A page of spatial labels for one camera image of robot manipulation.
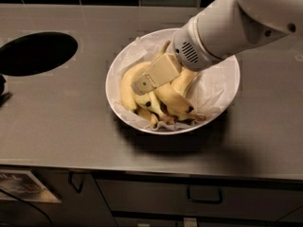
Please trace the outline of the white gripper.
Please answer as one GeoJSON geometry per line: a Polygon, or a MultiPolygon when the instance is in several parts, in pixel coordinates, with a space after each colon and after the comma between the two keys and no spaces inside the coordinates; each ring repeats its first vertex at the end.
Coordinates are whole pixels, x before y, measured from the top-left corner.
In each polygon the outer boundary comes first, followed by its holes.
{"type": "Polygon", "coordinates": [[[192,17],[174,35],[175,54],[165,53],[156,59],[132,83],[137,95],[144,95],[180,76],[182,65],[191,71],[203,71],[227,57],[226,29],[203,15],[192,17]]]}

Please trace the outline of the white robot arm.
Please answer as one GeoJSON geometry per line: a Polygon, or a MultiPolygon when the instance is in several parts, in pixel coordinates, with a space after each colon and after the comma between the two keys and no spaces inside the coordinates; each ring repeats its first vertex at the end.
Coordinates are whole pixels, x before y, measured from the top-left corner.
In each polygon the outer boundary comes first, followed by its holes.
{"type": "Polygon", "coordinates": [[[135,81],[138,95],[177,78],[181,68],[203,71],[247,49],[303,35],[303,0],[215,0],[177,30],[172,53],[135,81]]]}

